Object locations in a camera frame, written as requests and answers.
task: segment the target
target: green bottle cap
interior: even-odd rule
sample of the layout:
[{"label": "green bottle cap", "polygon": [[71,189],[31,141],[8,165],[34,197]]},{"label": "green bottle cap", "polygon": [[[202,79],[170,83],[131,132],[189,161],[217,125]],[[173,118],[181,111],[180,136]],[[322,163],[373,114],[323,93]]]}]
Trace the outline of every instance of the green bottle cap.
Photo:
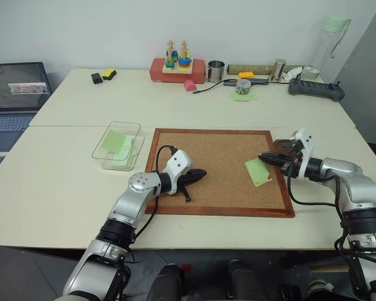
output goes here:
[{"label": "green bottle cap", "polygon": [[344,29],[349,20],[351,19],[329,14],[325,23],[323,24],[323,29],[328,33],[339,33]]}]

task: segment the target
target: black controller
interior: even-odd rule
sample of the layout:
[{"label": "black controller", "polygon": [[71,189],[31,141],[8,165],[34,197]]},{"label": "black controller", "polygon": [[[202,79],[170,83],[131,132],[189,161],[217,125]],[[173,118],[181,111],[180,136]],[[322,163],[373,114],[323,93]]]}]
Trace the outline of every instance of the black controller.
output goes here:
[{"label": "black controller", "polygon": [[314,96],[328,97],[335,102],[340,101],[344,98],[344,91],[334,83],[315,83],[307,82],[304,80],[292,79],[290,85],[288,86],[288,93],[291,95],[296,94],[306,94]]}]

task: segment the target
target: red box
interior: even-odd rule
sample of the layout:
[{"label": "red box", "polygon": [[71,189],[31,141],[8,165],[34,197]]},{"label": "red box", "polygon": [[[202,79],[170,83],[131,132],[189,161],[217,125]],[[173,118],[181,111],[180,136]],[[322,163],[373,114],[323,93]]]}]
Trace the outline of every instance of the red box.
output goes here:
[{"label": "red box", "polygon": [[154,82],[184,83],[186,80],[193,80],[194,83],[205,82],[205,61],[194,60],[192,74],[163,73],[165,58],[154,58],[150,67],[150,79]]}]

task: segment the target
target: green card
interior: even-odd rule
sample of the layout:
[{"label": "green card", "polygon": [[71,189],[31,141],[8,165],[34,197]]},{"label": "green card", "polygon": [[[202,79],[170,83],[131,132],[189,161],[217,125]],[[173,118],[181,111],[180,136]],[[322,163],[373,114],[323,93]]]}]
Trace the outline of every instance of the green card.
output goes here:
[{"label": "green card", "polygon": [[125,136],[124,143],[121,146],[120,152],[114,155],[114,159],[115,160],[127,159],[130,154],[131,148],[132,148],[132,138],[130,136]]},{"label": "green card", "polygon": [[116,168],[127,168],[131,166],[132,158],[138,154],[137,150],[135,148],[131,148],[131,151],[129,153],[129,156],[124,159],[120,160],[120,156],[114,155],[112,160],[112,166]]},{"label": "green card", "polygon": [[228,96],[234,99],[236,102],[248,102],[250,100],[258,100],[258,96],[254,93],[248,93],[243,95],[233,91]]},{"label": "green card", "polygon": [[114,130],[109,130],[105,140],[102,143],[102,147],[113,154],[119,154],[124,144],[125,136],[117,133]]},{"label": "green card", "polygon": [[273,179],[269,173],[268,167],[261,159],[253,159],[245,162],[246,169],[253,184],[258,187],[264,183],[270,182]]}]

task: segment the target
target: laptop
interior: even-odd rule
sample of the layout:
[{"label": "laptop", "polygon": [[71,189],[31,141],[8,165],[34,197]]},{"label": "laptop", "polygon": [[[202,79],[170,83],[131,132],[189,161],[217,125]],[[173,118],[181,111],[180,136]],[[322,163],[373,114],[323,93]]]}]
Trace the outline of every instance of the laptop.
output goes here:
[{"label": "laptop", "polygon": [[44,66],[0,64],[0,152],[8,152],[51,96]]}]

